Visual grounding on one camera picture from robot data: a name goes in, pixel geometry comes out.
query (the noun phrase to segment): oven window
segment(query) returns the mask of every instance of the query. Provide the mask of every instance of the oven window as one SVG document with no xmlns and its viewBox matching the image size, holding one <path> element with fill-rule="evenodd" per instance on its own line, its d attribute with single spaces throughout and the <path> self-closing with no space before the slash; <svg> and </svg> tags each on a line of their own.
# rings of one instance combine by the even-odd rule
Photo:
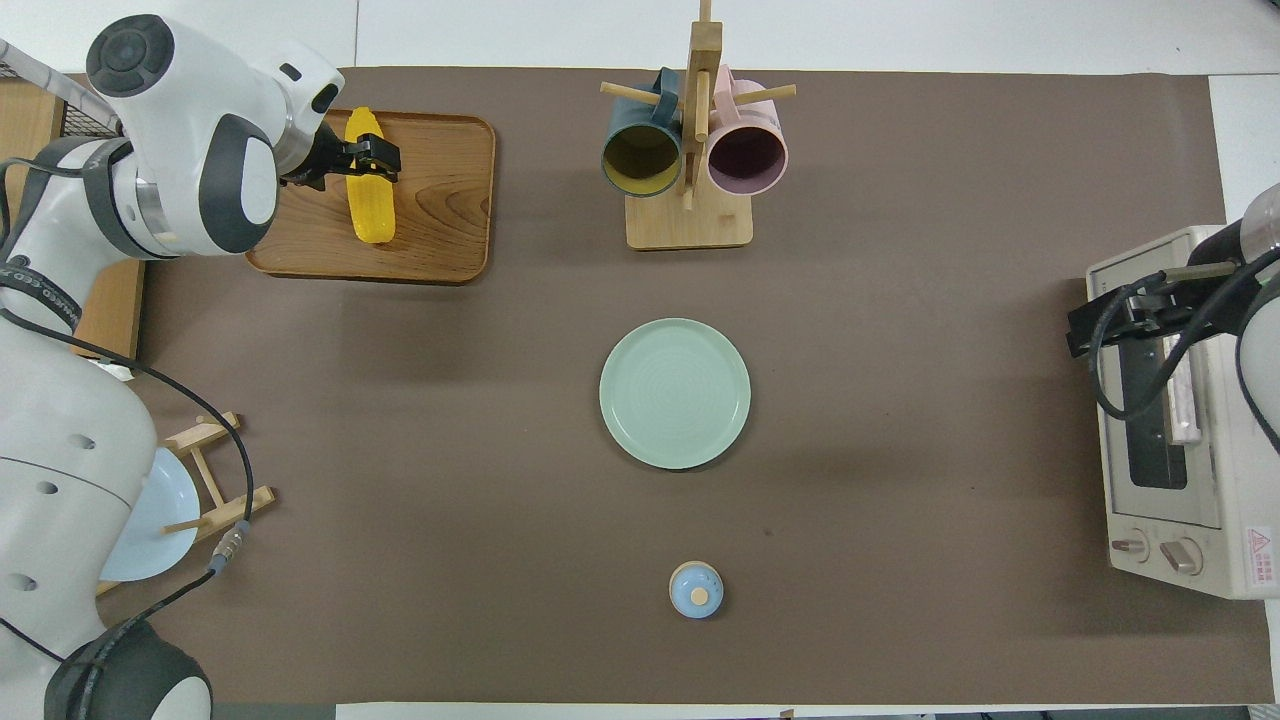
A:
<svg viewBox="0 0 1280 720">
<path fill-rule="evenodd" d="M 1120 346 L 1120 382 L 1128 407 L 1146 388 L 1164 360 L 1160 338 L 1125 340 Z M 1183 489 L 1187 487 L 1187 455 L 1179 445 L 1169 445 L 1165 429 L 1165 404 L 1156 401 L 1146 413 L 1125 423 L 1129 441 L 1129 478 L 1143 488 Z"/>
</svg>

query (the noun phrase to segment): wooden tray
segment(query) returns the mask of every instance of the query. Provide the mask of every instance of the wooden tray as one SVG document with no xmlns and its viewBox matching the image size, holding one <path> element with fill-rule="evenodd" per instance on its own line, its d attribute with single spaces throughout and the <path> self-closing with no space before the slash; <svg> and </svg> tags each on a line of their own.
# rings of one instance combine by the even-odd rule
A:
<svg viewBox="0 0 1280 720">
<path fill-rule="evenodd" d="M 328 119 L 340 137 L 348 110 Z M 248 261 L 270 275 L 461 284 L 489 261 L 494 133 L 470 115 L 374 110 L 387 140 L 401 149 L 396 183 L 396 237 L 361 242 L 351 227 L 347 182 L 328 188 L 289 186 L 271 229 Z"/>
</svg>

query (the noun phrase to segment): blue lid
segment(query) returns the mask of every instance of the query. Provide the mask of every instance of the blue lid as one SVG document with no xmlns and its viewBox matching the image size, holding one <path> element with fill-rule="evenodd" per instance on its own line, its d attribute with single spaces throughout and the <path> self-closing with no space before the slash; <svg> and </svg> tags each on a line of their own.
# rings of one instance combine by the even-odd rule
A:
<svg viewBox="0 0 1280 720">
<path fill-rule="evenodd" d="M 724 583 L 710 565 L 685 562 L 671 575 L 671 603 L 685 618 L 710 618 L 724 601 Z"/>
</svg>

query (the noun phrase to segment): oven knob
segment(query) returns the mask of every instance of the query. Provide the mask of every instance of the oven knob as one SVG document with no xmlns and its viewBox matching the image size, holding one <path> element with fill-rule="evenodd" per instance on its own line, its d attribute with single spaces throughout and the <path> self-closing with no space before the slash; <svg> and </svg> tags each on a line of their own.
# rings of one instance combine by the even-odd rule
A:
<svg viewBox="0 0 1280 720">
<path fill-rule="evenodd" d="M 1189 538 L 1162 542 L 1160 552 L 1179 575 L 1199 575 L 1204 566 L 1204 556 L 1201 553 L 1199 546 Z"/>
<path fill-rule="evenodd" d="M 1147 543 L 1138 539 L 1111 541 L 1111 550 L 1119 550 L 1120 552 L 1129 552 L 1133 555 L 1146 555 Z"/>
<path fill-rule="evenodd" d="M 1133 528 L 1125 533 L 1126 538 L 1111 541 L 1111 550 L 1124 552 L 1138 562 L 1146 562 L 1151 557 L 1151 546 L 1147 544 L 1147 533 Z"/>
</svg>

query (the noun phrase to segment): ceramic plate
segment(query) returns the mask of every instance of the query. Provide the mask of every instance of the ceramic plate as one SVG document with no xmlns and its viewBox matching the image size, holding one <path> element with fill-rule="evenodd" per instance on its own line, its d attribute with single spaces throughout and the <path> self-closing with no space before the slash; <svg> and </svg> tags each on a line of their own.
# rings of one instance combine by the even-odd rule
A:
<svg viewBox="0 0 1280 720">
<path fill-rule="evenodd" d="M 666 318 L 627 333 L 604 361 L 600 413 L 613 439 L 655 468 L 695 468 L 742 430 L 751 380 L 714 328 Z"/>
<path fill-rule="evenodd" d="M 168 536 L 161 530 L 196 518 L 200 518 L 200 497 L 191 473 L 173 452 L 156 448 L 151 475 L 106 559 L 102 579 L 141 580 L 173 568 L 196 542 L 196 529 Z"/>
</svg>

